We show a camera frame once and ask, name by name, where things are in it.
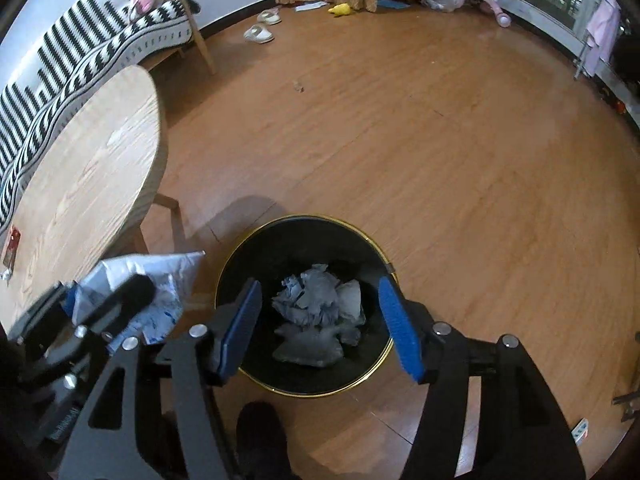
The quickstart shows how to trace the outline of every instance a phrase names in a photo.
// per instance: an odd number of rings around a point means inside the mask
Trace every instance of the white slipper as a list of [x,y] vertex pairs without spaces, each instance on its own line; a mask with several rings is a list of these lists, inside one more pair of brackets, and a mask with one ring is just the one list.
[[276,23],[280,23],[282,20],[280,19],[280,15],[278,12],[273,12],[272,10],[264,10],[260,14],[258,14],[258,23],[266,23],[267,25],[275,25]]
[[267,43],[273,39],[273,34],[269,32],[269,29],[263,24],[251,26],[244,34],[244,38],[247,41],[253,41],[254,43]]

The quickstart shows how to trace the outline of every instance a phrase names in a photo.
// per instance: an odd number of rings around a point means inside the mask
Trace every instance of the gold rim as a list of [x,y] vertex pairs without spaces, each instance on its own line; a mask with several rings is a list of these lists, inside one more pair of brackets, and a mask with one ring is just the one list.
[[[329,222],[334,222],[336,224],[340,224],[341,226],[346,227],[347,229],[350,229],[351,231],[353,231],[354,233],[359,235],[361,238],[363,238],[378,253],[378,256],[380,256],[380,258],[382,258],[384,263],[387,266],[389,266],[391,269],[393,269],[393,265],[391,264],[389,259],[386,257],[386,254],[384,253],[382,248],[377,243],[375,243],[375,241],[373,241],[369,237],[369,235],[367,235],[361,229],[357,228],[355,225],[352,225],[352,224],[350,224],[348,222],[345,222],[344,220],[340,220],[339,218],[333,218],[331,216],[325,216],[325,215],[313,215],[313,214],[284,215],[284,216],[281,216],[279,218],[275,218],[275,219],[267,222],[266,224],[261,225],[260,227],[255,228],[254,230],[249,232],[247,235],[245,235],[236,244],[236,246],[230,252],[229,256],[225,260],[225,264],[222,266],[222,270],[220,270],[220,274],[218,275],[218,280],[216,282],[216,293],[215,293],[215,297],[214,297],[214,301],[215,301],[216,307],[218,306],[218,288],[219,288],[219,285],[220,285],[220,277],[222,277],[222,273],[226,269],[226,265],[229,263],[229,260],[233,257],[233,255],[240,248],[240,246],[242,244],[244,244],[249,238],[251,238],[255,234],[258,234],[258,232],[262,231],[263,229],[266,229],[269,225],[271,225],[273,223],[279,222],[281,220],[285,220],[287,218],[305,218],[305,217],[307,217],[307,218],[321,218],[321,219],[324,219],[324,220],[328,220]],[[398,283],[398,277],[396,276],[395,270],[393,270],[393,272],[391,272],[390,274],[393,277],[393,279],[395,280],[395,282]],[[358,384],[363,383],[364,381],[369,379],[373,375],[373,373],[378,368],[380,368],[380,365],[384,362],[386,357],[389,355],[389,352],[391,352],[391,349],[393,348],[393,346],[394,346],[394,342],[391,339],[391,336],[389,336],[389,341],[386,342],[386,346],[383,349],[383,351],[380,354],[380,356],[378,357],[378,360],[371,366],[371,368],[369,370],[366,371],[366,373],[364,375],[362,375],[359,378],[357,378],[355,381],[353,381],[353,383],[347,384],[346,386],[343,386],[338,390],[334,390],[332,392],[327,392],[327,393],[324,393],[324,394],[309,394],[309,395],[292,394],[292,393],[286,392],[284,390],[279,390],[277,388],[273,388],[272,386],[269,386],[268,384],[265,384],[262,381],[259,381],[258,379],[253,377],[250,373],[245,372],[244,370],[242,370],[242,367],[240,368],[240,371],[244,375],[249,377],[254,383],[260,384],[260,386],[262,386],[265,390],[268,390],[268,391],[273,392],[275,394],[280,394],[280,395],[285,396],[285,397],[295,397],[295,398],[298,398],[298,399],[317,399],[318,397],[328,397],[330,395],[339,394],[340,392],[346,392],[347,390],[351,390],[353,387],[358,386]]]

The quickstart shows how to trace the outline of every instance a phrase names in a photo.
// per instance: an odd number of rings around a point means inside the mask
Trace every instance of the toy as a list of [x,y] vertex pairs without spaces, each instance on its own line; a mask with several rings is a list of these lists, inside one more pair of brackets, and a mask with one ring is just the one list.
[[351,7],[349,4],[340,4],[329,9],[329,12],[334,16],[348,16],[351,14]]

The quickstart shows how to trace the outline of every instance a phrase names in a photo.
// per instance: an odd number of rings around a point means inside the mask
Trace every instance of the crumpled paper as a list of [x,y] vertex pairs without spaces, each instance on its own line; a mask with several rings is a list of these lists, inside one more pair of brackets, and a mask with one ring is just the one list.
[[147,344],[163,341],[182,315],[182,302],[191,295],[204,252],[187,254],[129,254],[103,260],[85,276],[76,290],[71,321],[82,322],[116,288],[134,274],[147,275],[156,286],[152,303],[136,314],[108,345],[114,353],[129,336],[144,336]]
[[274,332],[285,341],[274,359],[300,365],[326,367],[344,356],[340,343],[357,346],[366,321],[360,283],[340,280],[327,272],[326,264],[314,264],[300,278],[282,280],[284,289],[272,298],[272,306],[289,321]]

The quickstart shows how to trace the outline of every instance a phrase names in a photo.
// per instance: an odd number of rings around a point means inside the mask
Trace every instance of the trash can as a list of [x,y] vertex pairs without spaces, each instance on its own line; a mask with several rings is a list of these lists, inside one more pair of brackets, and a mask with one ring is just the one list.
[[[342,282],[358,280],[366,323],[357,347],[327,368],[276,361],[283,339],[274,334],[284,320],[271,306],[282,280],[312,264],[328,264]],[[382,249],[358,228],[325,216],[278,218],[256,229],[232,251],[218,280],[216,305],[233,301],[247,278],[262,283],[262,311],[241,371],[272,392],[291,397],[323,397],[366,380],[389,354],[392,341],[378,303],[381,276],[395,273]]]

